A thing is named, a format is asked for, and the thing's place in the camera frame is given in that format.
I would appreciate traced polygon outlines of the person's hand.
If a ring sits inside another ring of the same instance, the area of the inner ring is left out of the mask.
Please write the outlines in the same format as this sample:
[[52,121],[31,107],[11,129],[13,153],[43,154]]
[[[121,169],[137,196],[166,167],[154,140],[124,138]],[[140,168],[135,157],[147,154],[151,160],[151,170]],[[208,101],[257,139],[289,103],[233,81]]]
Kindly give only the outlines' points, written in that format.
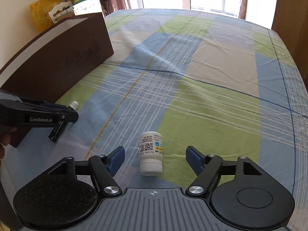
[[0,144],[0,159],[5,156],[5,147],[10,144],[10,134],[17,130],[16,127],[9,128],[8,130],[1,131],[1,144]]

